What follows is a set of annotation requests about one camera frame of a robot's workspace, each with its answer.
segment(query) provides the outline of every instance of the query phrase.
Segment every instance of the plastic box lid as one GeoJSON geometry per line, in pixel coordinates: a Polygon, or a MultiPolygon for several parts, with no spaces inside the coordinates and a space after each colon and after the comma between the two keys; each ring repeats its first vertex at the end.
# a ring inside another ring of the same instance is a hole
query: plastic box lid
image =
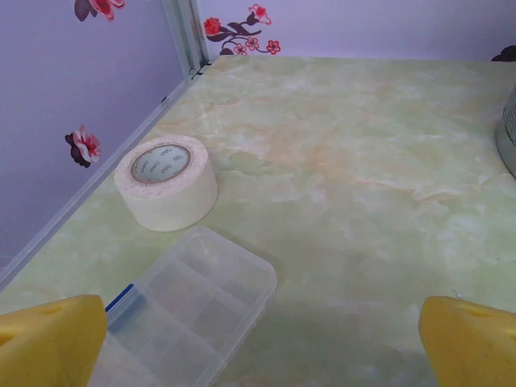
{"type": "Polygon", "coordinates": [[[210,385],[276,287],[269,263],[213,231],[191,229],[111,304],[88,386],[210,385]]]}

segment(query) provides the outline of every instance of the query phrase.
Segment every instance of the tape roll core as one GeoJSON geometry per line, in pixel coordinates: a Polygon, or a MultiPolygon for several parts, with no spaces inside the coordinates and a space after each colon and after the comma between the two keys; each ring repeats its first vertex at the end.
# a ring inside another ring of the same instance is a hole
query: tape roll core
{"type": "Polygon", "coordinates": [[[142,184],[156,184],[178,176],[190,164],[190,151],[177,144],[155,147],[139,156],[131,176],[142,184]]]}

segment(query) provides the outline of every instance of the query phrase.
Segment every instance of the green marble tabletop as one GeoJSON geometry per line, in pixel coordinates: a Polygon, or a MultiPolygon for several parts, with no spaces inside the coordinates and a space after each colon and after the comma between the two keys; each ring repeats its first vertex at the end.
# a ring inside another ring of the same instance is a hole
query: green marble tabletop
{"type": "MultiPolygon", "coordinates": [[[[425,297],[516,311],[516,180],[493,131],[516,66],[221,57],[146,139],[209,149],[199,223],[270,262],[277,299],[218,387],[434,386],[425,297]]],[[[106,179],[0,294],[113,299],[185,231],[142,228],[106,179]]]]}

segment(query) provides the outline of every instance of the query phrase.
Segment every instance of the red flower decal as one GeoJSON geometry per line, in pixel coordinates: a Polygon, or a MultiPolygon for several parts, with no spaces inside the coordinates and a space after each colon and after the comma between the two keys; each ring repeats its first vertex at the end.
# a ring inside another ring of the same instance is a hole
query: red flower decal
{"type": "Polygon", "coordinates": [[[220,32],[220,20],[217,18],[209,18],[204,22],[204,30],[206,35],[217,35],[220,32]]]}
{"type": "Polygon", "coordinates": [[[106,19],[110,22],[114,19],[113,7],[122,9],[125,0],[89,0],[91,6],[97,11],[102,13],[106,19]]]}
{"type": "Polygon", "coordinates": [[[245,45],[248,46],[248,48],[251,50],[251,51],[254,51],[258,48],[260,48],[260,45],[258,44],[258,38],[248,38],[247,41],[245,42],[245,45]]]}
{"type": "Polygon", "coordinates": [[[81,125],[78,131],[66,135],[64,139],[72,147],[70,156],[79,165],[88,168],[100,158],[100,142],[94,135],[86,133],[84,125],[81,125]]]}
{"type": "Polygon", "coordinates": [[[267,44],[267,51],[273,55],[276,55],[279,51],[281,51],[280,42],[277,40],[270,40],[267,44]]]}
{"type": "Polygon", "coordinates": [[[254,6],[250,6],[249,10],[251,12],[254,12],[255,16],[258,18],[260,23],[267,24],[268,26],[273,23],[271,19],[268,18],[267,10],[265,9],[265,7],[255,4],[254,6]]]}
{"type": "Polygon", "coordinates": [[[248,54],[248,50],[242,44],[236,44],[235,48],[233,48],[233,51],[235,51],[236,55],[247,55],[248,54]]]}

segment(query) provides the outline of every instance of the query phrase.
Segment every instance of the purple wall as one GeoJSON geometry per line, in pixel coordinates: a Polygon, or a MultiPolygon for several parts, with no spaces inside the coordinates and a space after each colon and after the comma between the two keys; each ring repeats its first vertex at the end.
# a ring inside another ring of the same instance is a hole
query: purple wall
{"type": "Polygon", "coordinates": [[[182,81],[161,2],[126,1],[112,22],[79,21],[73,0],[0,6],[0,256],[15,256],[182,81]],[[82,124],[102,150],[88,168],[65,142],[82,124]]]}
{"type": "MultiPolygon", "coordinates": [[[[255,37],[264,51],[278,41],[277,55],[491,60],[516,44],[516,0],[197,1],[202,21],[224,27],[260,4],[271,23],[262,18],[249,31],[262,30],[255,37]]],[[[222,44],[207,42],[212,60],[222,44]]]]}

